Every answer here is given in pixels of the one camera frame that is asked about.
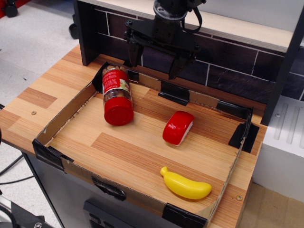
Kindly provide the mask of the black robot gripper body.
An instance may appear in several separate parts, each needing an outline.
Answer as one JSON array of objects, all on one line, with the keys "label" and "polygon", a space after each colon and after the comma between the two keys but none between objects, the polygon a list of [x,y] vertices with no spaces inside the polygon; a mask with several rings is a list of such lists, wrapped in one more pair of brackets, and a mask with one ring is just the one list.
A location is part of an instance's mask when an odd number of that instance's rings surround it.
[{"label": "black robot gripper body", "polygon": [[[192,62],[201,47],[187,34],[199,32],[202,16],[198,6],[205,3],[205,0],[156,0],[153,4],[154,19],[127,20],[124,39],[129,44],[130,39],[134,38],[144,48],[149,47],[173,57],[190,56],[189,62]],[[192,11],[199,25],[196,29],[186,29],[185,18]]]}]

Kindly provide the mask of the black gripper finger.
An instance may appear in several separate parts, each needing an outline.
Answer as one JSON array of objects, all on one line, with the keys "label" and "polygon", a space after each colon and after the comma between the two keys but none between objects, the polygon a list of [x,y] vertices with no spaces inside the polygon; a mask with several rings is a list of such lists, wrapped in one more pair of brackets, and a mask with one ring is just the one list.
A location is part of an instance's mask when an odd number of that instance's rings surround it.
[{"label": "black gripper finger", "polygon": [[170,70],[169,70],[169,80],[175,79],[183,68],[189,63],[190,56],[178,56],[175,57],[172,61]]},{"label": "black gripper finger", "polygon": [[124,65],[136,67],[140,64],[144,46],[138,43],[134,38],[129,41],[129,59],[126,59]]}]

